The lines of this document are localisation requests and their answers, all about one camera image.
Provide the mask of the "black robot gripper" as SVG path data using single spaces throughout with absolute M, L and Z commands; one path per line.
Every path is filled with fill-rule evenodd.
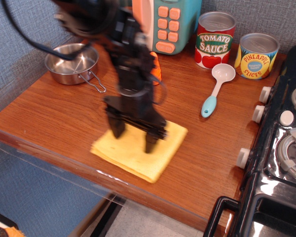
M 106 112 L 113 135 L 118 139 L 128 123 L 146 132 L 145 152 L 151 153 L 158 139 L 166 136 L 166 121 L 153 105 L 153 81 L 157 78 L 138 69 L 117 67 L 118 96 L 106 96 Z

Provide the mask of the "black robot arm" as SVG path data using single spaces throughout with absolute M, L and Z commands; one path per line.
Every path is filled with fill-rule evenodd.
M 69 32 L 101 44 L 118 75 L 117 96 L 106 96 L 110 128 L 119 138 L 129 124 L 146 132 L 146 153 L 166 135 L 165 119 L 155 110 L 151 74 L 154 57 L 141 25 L 117 0 L 56 0 L 57 18 Z

